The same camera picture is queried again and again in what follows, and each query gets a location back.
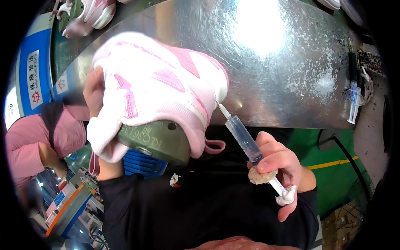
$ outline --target yellow floor line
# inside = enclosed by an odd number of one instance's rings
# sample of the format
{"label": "yellow floor line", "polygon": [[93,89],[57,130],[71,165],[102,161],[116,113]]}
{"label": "yellow floor line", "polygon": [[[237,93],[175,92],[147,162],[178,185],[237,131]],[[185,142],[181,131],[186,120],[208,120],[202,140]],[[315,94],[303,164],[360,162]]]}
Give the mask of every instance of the yellow floor line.
{"label": "yellow floor line", "polygon": [[[357,159],[358,159],[358,156],[353,157],[353,160],[357,160]],[[350,161],[347,160],[347,159],[346,160],[337,160],[337,161],[334,161],[334,162],[327,162],[327,163],[322,163],[322,164],[318,164],[318,165],[309,166],[307,168],[313,170],[313,169],[326,168],[326,167],[329,167],[329,166],[335,166],[335,165],[338,165],[338,164],[344,164],[344,163],[349,163],[349,162]]]}

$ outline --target pink sneaker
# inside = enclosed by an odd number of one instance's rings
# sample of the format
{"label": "pink sneaker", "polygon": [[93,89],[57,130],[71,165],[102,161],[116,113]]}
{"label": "pink sneaker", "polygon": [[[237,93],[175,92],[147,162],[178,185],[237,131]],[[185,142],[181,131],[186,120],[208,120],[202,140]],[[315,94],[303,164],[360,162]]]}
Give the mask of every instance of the pink sneaker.
{"label": "pink sneaker", "polygon": [[71,17],[62,35],[66,38],[88,36],[93,29],[104,28],[114,17],[115,9],[116,0],[67,0],[57,13],[57,19],[63,11]]}
{"label": "pink sneaker", "polygon": [[[171,120],[184,130],[191,156],[217,154],[223,141],[209,141],[205,131],[212,112],[228,92],[228,76],[214,58],[193,50],[163,44],[144,34],[121,33],[94,54],[93,68],[102,66],[106,90],[104,106],[87,127],[95,154],[119,161],[128,147],[108,144],[122,124],[137,126]],[[217,145],[220,149],[210,148]]]}

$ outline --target small syringe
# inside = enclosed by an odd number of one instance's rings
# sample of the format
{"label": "small syringe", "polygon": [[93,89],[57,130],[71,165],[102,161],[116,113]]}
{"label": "small syringe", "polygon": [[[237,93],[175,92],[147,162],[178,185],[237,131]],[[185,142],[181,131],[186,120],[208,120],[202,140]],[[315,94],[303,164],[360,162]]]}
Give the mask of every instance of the small syringe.
{"label": "small syringe", "polygon": [[[226,110],[226,108],[218,103],[218,107],[224,114],[227,119],[225,125],[232,133],[233,137],[239,143],[240,147],[243,149],[244,153],[249,158],[250,162],[253,164],[255,168],[257,168],[257,164],[264,159],[262,152],[258,148],[256,142],[253,140],[247,129],[244,127],[243,123],[239,120],[237,116],[231,116],[230,113]],[[286,190],[279,182],[279,180],[274,177],[269,181],[269,184],[276,190],[276,192],[283,196]]]}

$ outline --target green floor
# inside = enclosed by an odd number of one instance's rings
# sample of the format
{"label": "green floor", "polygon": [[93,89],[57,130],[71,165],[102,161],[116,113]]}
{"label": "green floor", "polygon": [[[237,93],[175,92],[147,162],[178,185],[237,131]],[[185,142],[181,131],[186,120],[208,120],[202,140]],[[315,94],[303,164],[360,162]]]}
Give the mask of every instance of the green floor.
{"label": "green floor", "polygon": [[[319,129],[296,129],[294,131],[288,148],[297,155],[300,163],[303,166],[313,166],[345,160],[346,156],[338,146],[327,152],[322,152],[317,148],[319,131]],[[353,149],[353,133],[353,130],[343,130],[340,140],[352,157],[356,156]],[[360,171],[364,172],[365,168],[361,161],[357,159],[355,162]],[[346,201],[348,192],[358,177],[350,163],[337,164],[312,171],[317,179],[318,213],[324,216],[332,208]]]}

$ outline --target cartoon logo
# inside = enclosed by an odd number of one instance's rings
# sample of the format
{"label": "cartoon logo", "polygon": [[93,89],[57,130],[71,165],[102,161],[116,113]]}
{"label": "cartoon logo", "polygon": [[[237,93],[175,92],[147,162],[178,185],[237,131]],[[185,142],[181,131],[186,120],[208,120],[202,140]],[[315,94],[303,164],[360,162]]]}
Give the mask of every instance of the cartoon logo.
{"label": "cartoon logo", "polygon": [[178,182],[178,178],[179,177],[180,177],[180,175],[177,175],[175,173],[172,175],[171,180],[170,180],[170,186],[171,187],[173,187],[173,188],[179,188],[180,187],[179,184],[176,184]]}

